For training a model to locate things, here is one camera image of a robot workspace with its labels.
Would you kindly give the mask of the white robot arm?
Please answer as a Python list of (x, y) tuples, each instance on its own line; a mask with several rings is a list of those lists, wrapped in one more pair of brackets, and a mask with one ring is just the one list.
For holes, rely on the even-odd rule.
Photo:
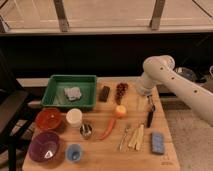
[(173, 71), (174, 59), (169, 55), (152, 56), (143, 62), (143, 74), (135, 88), (140, 95), (149, 95), (158, 83), (164, 84), (203, 120), (213, 125), (213, 93)]

